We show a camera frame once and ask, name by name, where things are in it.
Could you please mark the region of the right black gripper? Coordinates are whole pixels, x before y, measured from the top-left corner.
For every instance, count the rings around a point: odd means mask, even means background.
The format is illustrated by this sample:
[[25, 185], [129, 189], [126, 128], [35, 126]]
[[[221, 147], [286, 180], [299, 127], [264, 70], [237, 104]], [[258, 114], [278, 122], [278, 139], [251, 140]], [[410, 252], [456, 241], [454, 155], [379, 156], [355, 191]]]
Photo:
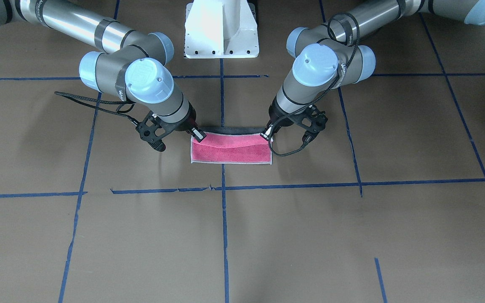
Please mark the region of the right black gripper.
[[187, 114], [183, 117], [184, 110], [179, 109], [174, 117], [181, 117], [181, 121], [177, 122], [177, 126], [173, 129], [175, 132], [187, 132], [197, 141], [202, 141], [206, 138], [207, 134], [199, 129], [196, 122], [196, 110], [193, 107], [189, 107]]

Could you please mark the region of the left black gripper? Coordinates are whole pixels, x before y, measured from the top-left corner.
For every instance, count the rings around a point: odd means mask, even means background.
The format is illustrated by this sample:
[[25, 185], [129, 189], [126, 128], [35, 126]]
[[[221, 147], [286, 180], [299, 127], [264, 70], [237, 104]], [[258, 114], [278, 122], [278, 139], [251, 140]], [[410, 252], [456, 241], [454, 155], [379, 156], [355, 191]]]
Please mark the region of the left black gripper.
[[269, 114], [269, 122], [268, 127], [266, 127], [261, 133], [260, 136], [264, 139], [272, 139], [274, 136], [274, 131], [278, 131], [280, 128], [289, 127], [294, 124], [290, 118], [284, 116], [288, 115], [287, 112], [283, 111], [277, 103], [272, 103], [268, 109]]

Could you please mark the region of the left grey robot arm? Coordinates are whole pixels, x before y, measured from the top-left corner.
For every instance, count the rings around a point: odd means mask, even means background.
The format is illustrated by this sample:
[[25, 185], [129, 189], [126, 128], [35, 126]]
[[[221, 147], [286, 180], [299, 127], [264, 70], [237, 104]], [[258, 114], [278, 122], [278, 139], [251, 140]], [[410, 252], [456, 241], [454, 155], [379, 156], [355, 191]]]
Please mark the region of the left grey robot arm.
[[269, 107], [261, 136], [269, 140], [280, 128], [296, 124], [306, 131], [303, 143], [314, 140], [328, 120], [315, 106], [320, 95], [363, 81], [375, 70], [375, 54], [361, 38], [417, 12], [485, 25], [485, 0], [367, 0], [313, 29], [298, 27], [286, 42], [294, 63]]

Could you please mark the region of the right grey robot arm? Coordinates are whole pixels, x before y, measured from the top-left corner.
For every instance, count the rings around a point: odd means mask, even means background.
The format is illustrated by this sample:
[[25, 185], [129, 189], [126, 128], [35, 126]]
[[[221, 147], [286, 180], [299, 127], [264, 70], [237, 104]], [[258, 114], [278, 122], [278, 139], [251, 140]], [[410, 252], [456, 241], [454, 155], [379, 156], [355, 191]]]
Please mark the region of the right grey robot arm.
[[39, 24], [96, 48], [79, 64], [81, 81], [123, 104], [148, 107], [143, 122], [133, 121], [141, 138], [160, 149], [173, 131], [201, 141], [206, 134], [196, 112], [173, 80], [166, 64], [174, 46], [160, 32], [144, 34], [67, 0], [0, 0], [0, 25], [22, 20]]

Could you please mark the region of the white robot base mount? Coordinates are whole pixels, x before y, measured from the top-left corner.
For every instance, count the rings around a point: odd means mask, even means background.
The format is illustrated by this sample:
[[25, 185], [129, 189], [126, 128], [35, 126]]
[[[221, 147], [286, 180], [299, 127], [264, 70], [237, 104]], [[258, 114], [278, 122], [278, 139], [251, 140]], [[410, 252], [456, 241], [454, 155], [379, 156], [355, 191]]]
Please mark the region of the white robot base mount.
[[194, 0], [186, 5], [186, 58], [256, 58], [259, 52], [256, 0]]

